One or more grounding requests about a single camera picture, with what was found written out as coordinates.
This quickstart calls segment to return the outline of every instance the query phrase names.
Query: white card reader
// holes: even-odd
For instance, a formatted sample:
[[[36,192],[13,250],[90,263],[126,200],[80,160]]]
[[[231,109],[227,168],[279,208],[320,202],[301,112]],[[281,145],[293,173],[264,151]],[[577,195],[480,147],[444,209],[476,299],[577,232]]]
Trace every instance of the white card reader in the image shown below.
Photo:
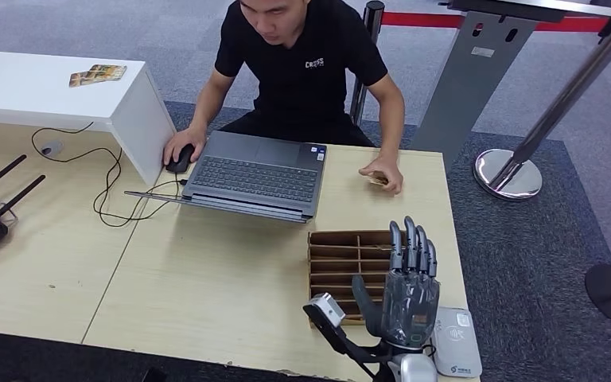
[[[432,344],[439,374],[464,378],[481,375],[479,345],[469,310],[439,306]]]

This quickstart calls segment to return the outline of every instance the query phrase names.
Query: light wood table surface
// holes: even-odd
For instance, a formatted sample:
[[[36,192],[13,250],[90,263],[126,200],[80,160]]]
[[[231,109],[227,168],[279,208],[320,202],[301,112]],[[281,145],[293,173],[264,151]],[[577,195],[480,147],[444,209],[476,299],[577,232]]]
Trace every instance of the light wood table surface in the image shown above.
[[[308,224],[176,204],[139,222],[84,343],[369,380],[302,311],[308,231],[387,229],[410,215],[438,250],[440,305],[467,306],[442,156],[402,152],[404,190],[390,197],[357,174],[375,155],[329,147],[317,216]],[[160,182],[171,178],[163,174]],[[359,345],[377,342],[361,326],[346,331]]]
[[[0,125],[0,170],[21,154],[28,157],[0,181],[0,201],[8,201],[40,174],[47,177],[14,207],[19,221],[0,243],[0,333],[79,343],[135,223],[109,228],[92,210],[92,201],[105,188],[106,172],[115,163],[108,153],[51,162],[32,148],[35,130]],[[103,132],[46,131],[38,137],[38,142],[64,143],[58,158],[100,146],[119,152],[113,137]],[[145,186],[127,158],[122,165],[107,209],[129,214],[135,199],[123,190]]]

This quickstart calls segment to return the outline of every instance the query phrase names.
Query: chrome stanchion base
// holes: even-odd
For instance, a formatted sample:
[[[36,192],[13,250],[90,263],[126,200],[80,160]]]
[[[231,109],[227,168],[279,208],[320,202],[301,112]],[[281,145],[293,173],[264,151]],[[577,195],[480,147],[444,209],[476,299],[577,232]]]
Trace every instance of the chrome stanchion base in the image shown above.
[[[513,154],[513,151],[501,149],[484,151],[474,162],[474,178],[481,187],[496,197],[506,201],[524,201],[537,195],[542,188],[542,174],[531,161],[525,162],[519,172],[501,189],[490,186],[492,179]]]

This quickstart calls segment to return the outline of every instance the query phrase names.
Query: wooden organizer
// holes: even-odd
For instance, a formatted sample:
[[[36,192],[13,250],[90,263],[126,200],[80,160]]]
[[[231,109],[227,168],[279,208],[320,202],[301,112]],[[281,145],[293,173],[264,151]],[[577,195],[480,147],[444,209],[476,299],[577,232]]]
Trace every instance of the wooden organizer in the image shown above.
[[[403,241],[406,233],[402,232]],[[362,325],[352,296],[352,277],[362,275],[369,295],[383,301],[385,275],[390,268],[389,231],[331,231],[308,235],[309,297],[329,292],[346,313],[343,325]]]

